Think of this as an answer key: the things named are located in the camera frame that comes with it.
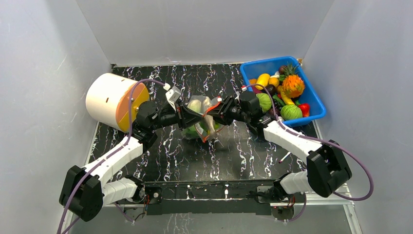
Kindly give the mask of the grey toy fish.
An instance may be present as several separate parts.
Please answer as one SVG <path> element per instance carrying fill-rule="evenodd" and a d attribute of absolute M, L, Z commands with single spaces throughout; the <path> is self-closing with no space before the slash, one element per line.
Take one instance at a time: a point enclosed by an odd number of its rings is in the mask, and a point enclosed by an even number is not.
<path fill-rule="evenodd" d="M 187 105 L 189 109 L 202 114 L 204 117 L 204 119 L 199 122 L 201 127 L 197 130 L 201 136 L 200 139 L 202 142 L 216 136 L 214 120 L 212 117 L 206 115 L 207 110 L 212 106 L 211 99 L 204 96 L 193 97 Z"/>

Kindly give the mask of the green toy lettuce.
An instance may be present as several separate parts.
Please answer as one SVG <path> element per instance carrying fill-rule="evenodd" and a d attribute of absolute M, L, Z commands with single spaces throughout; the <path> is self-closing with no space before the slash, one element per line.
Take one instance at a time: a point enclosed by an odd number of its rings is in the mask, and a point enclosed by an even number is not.
<path fill-rule="evenodd" d="M 182 136 L 185 139 L 197 139 L 201 138 L 200 134 L 198 133 L 198 129 L 200 128 L 200 123 L 194 124 L 182 131 Z"/>

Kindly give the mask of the clear orange zip top bag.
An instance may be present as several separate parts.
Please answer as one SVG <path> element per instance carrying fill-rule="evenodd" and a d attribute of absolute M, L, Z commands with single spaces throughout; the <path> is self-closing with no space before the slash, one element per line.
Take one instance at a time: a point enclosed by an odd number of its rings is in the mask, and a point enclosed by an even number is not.
<path fill-rule="evenodd" d="M 221 97 L 210 99 L 207 96 L 192 96 L 187 107 L 203 116 L 202 120 L 189 126 L 181 131 L 185 139 L 200 138 L 202 142 L 216 138 L 218 133 L 224 128 L 224 125 L 213 119 L 208 112 L 218 107 L 222 102 Z"/>

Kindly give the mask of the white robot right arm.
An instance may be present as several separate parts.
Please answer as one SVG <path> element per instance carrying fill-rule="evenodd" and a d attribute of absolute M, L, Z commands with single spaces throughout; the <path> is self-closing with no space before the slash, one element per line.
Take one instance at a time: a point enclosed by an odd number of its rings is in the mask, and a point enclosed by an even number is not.
<path fill-rule="evenodd" d="M 274 181 L 274 198 L 288 201 L 294 193 L 315 192 L 329 197 L 346 183 L 352 172 L 343 153 L 333 148 L 334 142 L 321 143 L 284 125 L 281 120 L 264 113 L 253 92 L 243 92 L 238 99 L 227 97 L 208 108 L 206 115 L 223 125 L 244 122 L 251 133 L 273 142 L 306 165 L 306 171 L 287 173 Z"/>

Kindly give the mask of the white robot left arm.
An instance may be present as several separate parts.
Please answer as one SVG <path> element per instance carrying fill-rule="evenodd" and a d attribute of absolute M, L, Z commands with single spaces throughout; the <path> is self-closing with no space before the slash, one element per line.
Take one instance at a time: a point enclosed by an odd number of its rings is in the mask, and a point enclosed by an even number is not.
<path fill-rule="evenodd" d="M 71 211 L 87 222 L 108 204 L 123 199 L 142 202 L 146 193 L 141 181 L 131 175 L 115 182 L 109 180 L 154 144 L 157 129 L 174 124 L 187 128 L 203 119 L 203 114 L 186 107 L 181 101 L 167 104 L 161 111 L 155 102 L 143 102 L 138 107 L 129 135 L 116 147 L 82 168 L 73 166 L 68 170 L 59 198 L 64 212 Z"/>

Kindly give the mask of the green toy cabbage small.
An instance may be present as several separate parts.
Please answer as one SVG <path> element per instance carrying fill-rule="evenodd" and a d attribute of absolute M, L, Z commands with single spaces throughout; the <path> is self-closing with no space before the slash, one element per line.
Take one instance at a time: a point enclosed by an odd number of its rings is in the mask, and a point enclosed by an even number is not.
<path fill-rule="evenodd" d="M 259 94 L 256 94 L 256 97 L 259 100 L 259 105 L 263 113 L 266 113 L 272 108 L 272 99 L 268 94 L 259 93 Z"/>

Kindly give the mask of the yellow toy mango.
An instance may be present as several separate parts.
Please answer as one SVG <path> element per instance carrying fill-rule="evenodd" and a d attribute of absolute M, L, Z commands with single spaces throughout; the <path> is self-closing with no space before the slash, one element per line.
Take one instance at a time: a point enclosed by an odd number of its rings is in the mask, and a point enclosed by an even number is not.
<path fill-rule="evenodd" d="M 264 87 L 266 87 L 267 85 L 268 85 L 268 82 L 269 82 L 269 79 L 270 79 L 270 75 L 269 74 L 267 74 L 267 73 L 263 73 L 263 74 L 261 74 L 258 78 L 257 78 L 257 81 L 256 81 L 256 89 L 258 89 L 258 90 L 262 90 Z"/>

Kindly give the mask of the dark purple toy eggplant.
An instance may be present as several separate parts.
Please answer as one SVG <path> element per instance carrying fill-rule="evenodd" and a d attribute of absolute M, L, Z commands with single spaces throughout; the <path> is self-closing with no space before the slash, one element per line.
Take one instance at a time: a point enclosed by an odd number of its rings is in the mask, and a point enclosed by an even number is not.
<path fill-rule="evenodd" d="M 271 97 L 277 94 L 277 87 L 276 86 L 274 86 L 272 84 L 269 84 L 265 88 L 267 89 L 267 91 L 268 91 L 268 93 L 270 94 Z"/>

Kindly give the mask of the small yellow toy banana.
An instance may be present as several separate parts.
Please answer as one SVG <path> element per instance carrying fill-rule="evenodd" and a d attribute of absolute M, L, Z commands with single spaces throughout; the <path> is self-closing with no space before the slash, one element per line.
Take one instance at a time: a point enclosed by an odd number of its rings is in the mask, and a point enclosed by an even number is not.
<path fill-rule="evenodd" d="M 294 101 L 289 98 L 284 91 L 280 92 L 280 96 L 286 105 L 295 105 Z"/>

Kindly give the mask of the green toy cabbage large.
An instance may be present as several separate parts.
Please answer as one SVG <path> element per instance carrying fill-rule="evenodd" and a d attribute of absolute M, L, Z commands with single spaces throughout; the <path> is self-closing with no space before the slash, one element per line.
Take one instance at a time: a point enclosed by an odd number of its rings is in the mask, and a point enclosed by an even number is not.
<path fill-rule="evenodd" d="M 302 110 L 296 105 L 285 105 L 281 108 L 281 117 L 284 120 L 294 120 L 302 118 Z"/>

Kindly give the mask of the orange toy pineapple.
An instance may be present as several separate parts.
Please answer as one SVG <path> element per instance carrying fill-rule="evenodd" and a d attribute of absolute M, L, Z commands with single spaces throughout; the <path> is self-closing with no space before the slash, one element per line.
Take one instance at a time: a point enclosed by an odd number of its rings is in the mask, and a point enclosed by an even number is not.
<path fill-rule="evenodd" d="M 299 64 L 293 65 L 292 63 L 289 63 L 287 65 L 282 65 L 279 68 L 279 81 L 283 91 L 289 98 L 297 98 L 301 96 L 305 89 L 305 84 L 297 73 L 299 66 Z"/>

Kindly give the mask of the pink white marker pen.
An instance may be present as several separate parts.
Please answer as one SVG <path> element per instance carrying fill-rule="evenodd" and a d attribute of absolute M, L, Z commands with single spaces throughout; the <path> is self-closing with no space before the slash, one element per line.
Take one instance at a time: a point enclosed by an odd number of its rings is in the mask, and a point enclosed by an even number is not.
<path fill-rule="evenodd" d="M 283 163 L 290 155 L 291 155 L 291 153 L 288 152 L 284 157 L 282 157 L 282 158 L 278 161 L 278 163 Z"/>

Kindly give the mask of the white orange cylinder drum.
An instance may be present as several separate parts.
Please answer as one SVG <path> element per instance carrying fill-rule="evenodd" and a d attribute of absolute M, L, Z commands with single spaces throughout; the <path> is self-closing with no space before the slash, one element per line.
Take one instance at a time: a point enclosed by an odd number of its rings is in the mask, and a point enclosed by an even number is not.
<path fill-rule="evenodd" d="M 124 133 L 130 127 L 129 113 L 136 119 L 137 108 L 150 99 L 145 84 L 139 84 L 132 95 L 131 89 L 137 81 L 112 73 L 99 76 L 90 86 L 86 95 L 86 109 L 98 122 Z"/>

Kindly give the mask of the red toy pepper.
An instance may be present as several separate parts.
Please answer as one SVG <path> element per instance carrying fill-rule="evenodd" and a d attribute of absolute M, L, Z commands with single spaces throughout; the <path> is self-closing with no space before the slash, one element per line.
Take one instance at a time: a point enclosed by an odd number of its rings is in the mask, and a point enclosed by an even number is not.
<path fill-rule="evenodd" d="M 310 116 L 310 105 L 308 103 L 303 103 L 298 105 L 299 109 L 301 110 L 302 117 L 309 117 Z"/>

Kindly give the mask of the blue plastic bin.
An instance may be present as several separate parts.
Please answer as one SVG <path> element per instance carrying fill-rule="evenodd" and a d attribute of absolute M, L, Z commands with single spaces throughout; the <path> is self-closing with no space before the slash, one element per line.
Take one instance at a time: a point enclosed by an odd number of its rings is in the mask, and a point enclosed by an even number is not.
<path fill-rule="evenodd" d="M 294 120 L 285 121 L 284 124 L 289 127 L 298 127 L 310 123 L 313 120 L 320 119 L 326 116 L 327 110 L 319 98 L 317 92 L 313 88 L 312 84 L 308 80 L 303 69 L 299 65 L 296 58 L 291 56 L 268 58 L 263 60 L 256 60 L 243 63 L 240 66 L 240 72 L 243 76 L 244 85 L 249 85 L 251 79 L 258 78 L 259 75 L 267 73 L 270 75 L 275 74 L 276 71 L 282 65 L 292 64 L 297 66 L 296 72 L 298 76 L 303 80 L 305 84 L 305 89 L 303 94 L 299 98 L 299 102 L 308 103 L 310 105 L 309 117 L 298 118 Z"/>

